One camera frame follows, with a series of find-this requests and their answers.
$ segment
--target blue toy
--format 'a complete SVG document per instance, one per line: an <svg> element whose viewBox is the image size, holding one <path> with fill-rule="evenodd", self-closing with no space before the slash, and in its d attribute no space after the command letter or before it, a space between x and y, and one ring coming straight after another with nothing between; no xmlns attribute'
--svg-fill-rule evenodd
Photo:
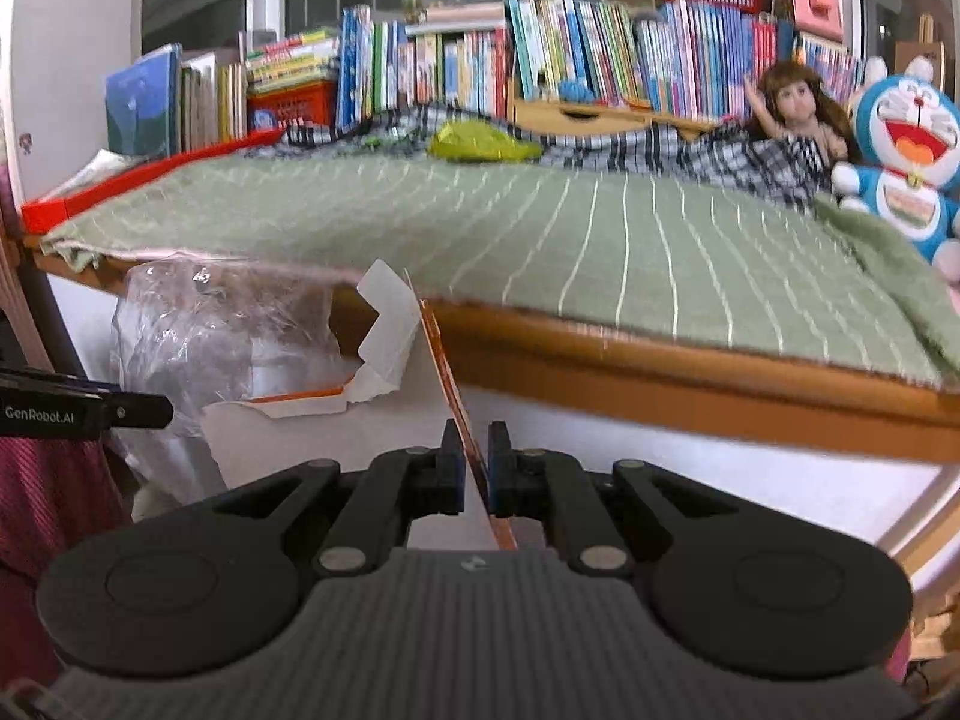
<svg viewBox="0 0 960 720"><path fill-rule="evenodd" d="M960 281L960 206L941 194L960 183L960 111L930 83L920 57L902 76L875 73L851 103L853 134L878 167L837 163L840 207L878 215L949 283Z"/></svg>
<svg viewBox="0 0 960 720"><path fill-rule="evenodd" d="M593 103L596 100L587 84L580 81L560 81L557 95L565 103Z"/></svg>

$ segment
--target checkered blanket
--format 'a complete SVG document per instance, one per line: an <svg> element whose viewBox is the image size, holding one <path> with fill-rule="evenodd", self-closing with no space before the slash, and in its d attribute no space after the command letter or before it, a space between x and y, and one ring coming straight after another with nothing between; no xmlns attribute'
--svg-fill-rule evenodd
<svg viewBox="0 0 960 720"><path fill-rule="evenodd" d="M435 103L377 114L350 132L290 127L277 146L251 148L247 153L296 159L386 151L409 158L425 154L446 122L463 119L481 119L519 140L540 143L544 154L539 163L550 167L668 175L748 191L800 209L808 207L826 184L827 166L813 139L752 141L738 122L720 124L692 143L665 124L582 138L526 132L498 119Z"/></svg>

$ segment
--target pink fabric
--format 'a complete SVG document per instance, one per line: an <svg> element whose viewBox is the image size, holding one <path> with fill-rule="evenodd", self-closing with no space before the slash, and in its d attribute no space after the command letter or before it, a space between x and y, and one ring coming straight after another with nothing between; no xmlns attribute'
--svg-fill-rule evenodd
<svg viewBox="0 0 960 720"><path fill-rule="evenodd" d="M56 555L126 522L99 442L0 437L0 688L56 677L35 584Z"/></svg>
<svg viewBox="0 0 960 720"><path fill-rule="evenodd" d="M910 664L910 630L904 631L899 644L896 645L894 654L887 661L885 671L887 676L894 682L901 683L906 677L906 667Z"/></svg>

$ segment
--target white cardboard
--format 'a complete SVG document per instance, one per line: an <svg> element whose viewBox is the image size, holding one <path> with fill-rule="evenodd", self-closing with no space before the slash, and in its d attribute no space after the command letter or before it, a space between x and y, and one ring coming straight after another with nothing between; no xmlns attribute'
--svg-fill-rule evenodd
<svg viewBox="0 0 960 720"><path fill-rule="evenodd" d="M360 344L360 370L343 392L268 402L214 403L200 427L229 488L330 458L344 471L366 469L382 452L438 446L450 410L421 326L416 298L377 261L357 292L379 317ZM429 549L496 549L472 474L459 517L413 523L408 545Z"/></svg>

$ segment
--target wooden bed edge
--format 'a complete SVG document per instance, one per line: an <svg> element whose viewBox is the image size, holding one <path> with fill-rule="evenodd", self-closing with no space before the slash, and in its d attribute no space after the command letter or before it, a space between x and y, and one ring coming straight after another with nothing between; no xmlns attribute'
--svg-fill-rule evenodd
<svg viewBox="0 0 960 720"><path fill-rule="evenodd" d="M32 261L47 274L116 295L136 264L107 257L99 268L76 274L61 258L38 250L32 251ZM436 301L434 311L463 384L723 439L941 464L960 461L957 395L857 371L663 343L509 309ZM330 323L344 352L355 352L372 321L373 310L354 290L336 290ZM497 369L503 365L509 375Z"/></svg>

